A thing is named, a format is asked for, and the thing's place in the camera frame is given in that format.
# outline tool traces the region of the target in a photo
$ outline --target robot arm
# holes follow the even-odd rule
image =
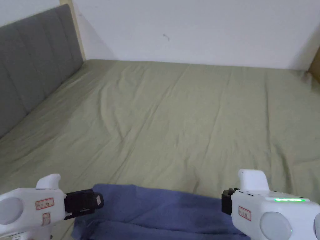
[[[18,188],[0,195],[0,237],[13,240],[50,240],[61,220],[94,213],[102,208],[100,193],[92,189],[64,194],[59,174],[41,178],[36,188]]]
[[[262,171],[241,169],[241,188],[225,190],[222,211],[252,240],[320,239],[320,206],[307,198],[270,191]]]

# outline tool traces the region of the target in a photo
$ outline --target white wall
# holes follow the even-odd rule
[[[59,5],[59,0],[0,0],[0,26]]]
[[[73,0],[87,59],[308,69],[319,0]]]

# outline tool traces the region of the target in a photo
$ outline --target bed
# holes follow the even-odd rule
[[[320,84],[303,71],[83,61],[70,8],[0,28],[0,194],[135,184],[220,197],[240,168],[320,202]],[[70,238],[72,221],[53,232]]]

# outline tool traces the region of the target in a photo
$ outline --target black clamp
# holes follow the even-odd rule
[[[101,193],[92,189],[67,193],[64,199],[64,210],[69,213],[64,220],[94,213],[104,205]]]
[[[221,194],[221,211],[228,215],[232,213],[231,195],[234,194],[236,190],[239,190],[239,188],[229,188],[229,190],[224,190]]]

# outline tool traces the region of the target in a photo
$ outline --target white trigger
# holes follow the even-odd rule
[[[60,174],[50,174],[37,182],[36,188],[59,189]]]

